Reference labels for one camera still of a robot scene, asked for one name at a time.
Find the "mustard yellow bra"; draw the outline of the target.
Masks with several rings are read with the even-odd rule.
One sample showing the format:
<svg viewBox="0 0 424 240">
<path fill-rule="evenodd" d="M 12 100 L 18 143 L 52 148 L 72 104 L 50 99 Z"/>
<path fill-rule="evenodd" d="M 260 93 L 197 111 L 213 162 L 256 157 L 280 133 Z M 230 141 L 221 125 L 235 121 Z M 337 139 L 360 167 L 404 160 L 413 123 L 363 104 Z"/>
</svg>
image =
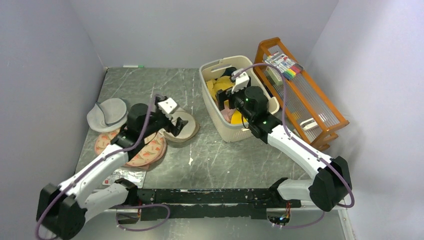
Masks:
<svg viewBox="0 0 424 240">
<path fill-rule="evenodd" d="M 233 82 L 231 82 L 230 76 L 222 76 L 217 79 L 211 79 L 206 81 L 205 83 L 209 94 L 216 103 L 218 102 L 217 92 L 219 90 L 224 91 L 229 88 L 232 88 L 235 85 Z"/>
</svg>

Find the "white mesh laundry bag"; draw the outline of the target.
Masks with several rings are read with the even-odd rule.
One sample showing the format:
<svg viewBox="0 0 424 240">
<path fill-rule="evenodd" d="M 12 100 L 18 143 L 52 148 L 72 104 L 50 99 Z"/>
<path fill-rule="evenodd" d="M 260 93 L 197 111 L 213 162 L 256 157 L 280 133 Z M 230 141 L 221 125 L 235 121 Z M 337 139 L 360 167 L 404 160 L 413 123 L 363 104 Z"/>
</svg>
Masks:
<svg viewBox="0 0 424 240">
<path fill-rule="evenodd" d="M 173 118 L 181 117 L 183 120 L 187 120 L 188 124 L 182 129 L 178 136 L 174 136 L 172 133 L 166 132 L 161 129 L 159 133 L 168 141 L 174 143 L 183 143 L 193 138 L 199 131 L 200 126 L 193 117 L 192 114 L 179 107 L 173 114 Z"/>
</svg>

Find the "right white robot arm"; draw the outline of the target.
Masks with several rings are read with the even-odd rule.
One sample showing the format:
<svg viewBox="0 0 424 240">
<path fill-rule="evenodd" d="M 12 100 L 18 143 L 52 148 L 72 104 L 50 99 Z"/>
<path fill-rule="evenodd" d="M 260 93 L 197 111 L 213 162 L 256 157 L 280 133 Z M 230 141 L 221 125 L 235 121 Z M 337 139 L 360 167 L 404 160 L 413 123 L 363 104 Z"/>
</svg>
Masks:
<svg viewBox="0 0 424 240">
<path fill-rule="evenodd" d="M 269 197 L 275 207 L 282 207 L 289 200 L 311 201 L 324 212 L 335 206 L 354 206 L 347 161 L 341 156 L 331 157 L 320 152 L 292 133 L 268 111 L 269 100 L 260 87 L 219 90 L 216 99 L 219 109 L 228 102 L 231 109 L 241 113 L 242 122 L 247 122 L 256 138 L 280 150 L 309 175 L 309 180 L 286 179 L 278 183 Z"/>
</svg>

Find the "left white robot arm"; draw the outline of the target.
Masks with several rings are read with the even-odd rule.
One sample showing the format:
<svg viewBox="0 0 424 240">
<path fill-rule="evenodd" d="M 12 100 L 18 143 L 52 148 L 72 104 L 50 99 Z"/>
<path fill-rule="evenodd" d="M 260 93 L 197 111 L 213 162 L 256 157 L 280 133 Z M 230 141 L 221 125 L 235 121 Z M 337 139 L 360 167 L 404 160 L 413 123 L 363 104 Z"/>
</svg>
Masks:
<svg viewBox="0 0 424 240">
<path fill-rule="evenodd" d="M 54 239 L 70 240 L 86 222 L 112 207 L 141 207 L 138 187 L 119 178 L 106 189 L 94 189 L 115 170 L 134 158 L 145 146 L 145 138 L 165 130 L 178 135 L 187 121 L 174 118 L 179 109 L 171 98 L 146 105 L 133 105 L 127 121 L 110 144 L 86 167 L 59 185 L 47 184 L 40 192 L 35 237 L 43 239 L 40 227 L 54 234 Z"/>
</svg>

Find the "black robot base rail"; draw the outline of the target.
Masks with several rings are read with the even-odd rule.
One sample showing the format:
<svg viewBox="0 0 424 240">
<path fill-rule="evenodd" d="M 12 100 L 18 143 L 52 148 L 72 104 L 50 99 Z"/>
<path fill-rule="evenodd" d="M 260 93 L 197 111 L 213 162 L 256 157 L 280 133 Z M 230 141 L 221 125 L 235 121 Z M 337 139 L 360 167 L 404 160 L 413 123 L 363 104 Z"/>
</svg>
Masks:
<svg viewBox="0 0 424 240">
<path fill-rule="evenodd" d="M 265 220 L 270 209 L 300 208 L 300 200 L 284 200 L 275 188 L 138 189 L 117 207 L 142 206 L 141 221 L 249 217 Z"/>
</svg>

